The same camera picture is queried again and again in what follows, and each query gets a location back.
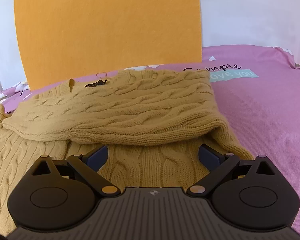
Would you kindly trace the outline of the pink printed bed sheet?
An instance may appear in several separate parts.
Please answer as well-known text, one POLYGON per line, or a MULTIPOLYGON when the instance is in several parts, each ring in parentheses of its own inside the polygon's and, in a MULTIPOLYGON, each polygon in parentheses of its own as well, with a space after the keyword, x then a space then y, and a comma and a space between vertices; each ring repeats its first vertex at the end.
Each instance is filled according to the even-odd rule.
MULTIPOLYGON (((208 69, 218 109, 239 142, 253 155, 268 155, 300 198, 300 68, 282 48, 249 45, 203 49, 202 63, 165 64, 152 70, 208 69)), ((0 234, 15 228, 7 197, 35 158, 42 153, 10 152, 0 142, 0 234)), ((300 233, 300 210, 294 222, 300 233)))

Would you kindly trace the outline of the mustard cable-knit cardigan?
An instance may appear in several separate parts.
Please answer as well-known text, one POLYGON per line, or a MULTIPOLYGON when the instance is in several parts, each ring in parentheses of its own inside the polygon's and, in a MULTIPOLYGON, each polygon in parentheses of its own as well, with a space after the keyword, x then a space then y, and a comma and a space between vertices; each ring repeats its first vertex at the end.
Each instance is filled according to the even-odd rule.
POLYGON ((66 81, 12 114, 0 104, 0 234, 14 230, 8 197, 41 155, 65 159, 105 145, 100 175, 120 189, 188 188, 208 173, 202 144, 253 158, 219 112, 205 70, 123 70, 95 87, 66 81))

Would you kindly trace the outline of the orange headboard panel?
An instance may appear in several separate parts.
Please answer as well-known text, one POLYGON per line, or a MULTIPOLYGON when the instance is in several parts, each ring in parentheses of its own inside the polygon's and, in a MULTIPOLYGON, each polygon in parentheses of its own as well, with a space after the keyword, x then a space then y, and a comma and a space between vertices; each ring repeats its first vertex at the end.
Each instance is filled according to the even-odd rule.
POLYGON ((199 0, 14 0, 32 90, 133 66, 200 62, 199 0))

